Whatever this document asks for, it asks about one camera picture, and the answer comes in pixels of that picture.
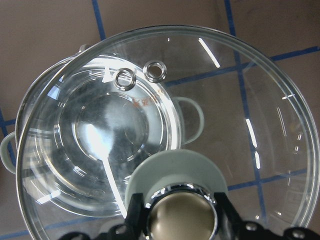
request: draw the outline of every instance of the brown floor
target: brown floor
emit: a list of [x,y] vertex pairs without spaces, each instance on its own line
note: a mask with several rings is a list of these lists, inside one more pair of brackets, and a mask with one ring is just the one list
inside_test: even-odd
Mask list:
[[[268,57],[320,46],[320,1],[231,0],[236,36]],[[223,0],[99,0],[106,37],[152,25],[195,25],[230,33]],[[0,2],[0,109],[16,118],[20,101],[46,68],[100,41],[90,0]],[[320,132],[320,51],[279,60],[306,99]],[[8,132],[13,125],[6,126]],[[20,213],[15,176],[0,167],[0,240],[30,239]],[[266,198],[275,198],[272,188]],[[249,188],[248,196],[254,195]],[[309,227],[320,234],[320,204]]]

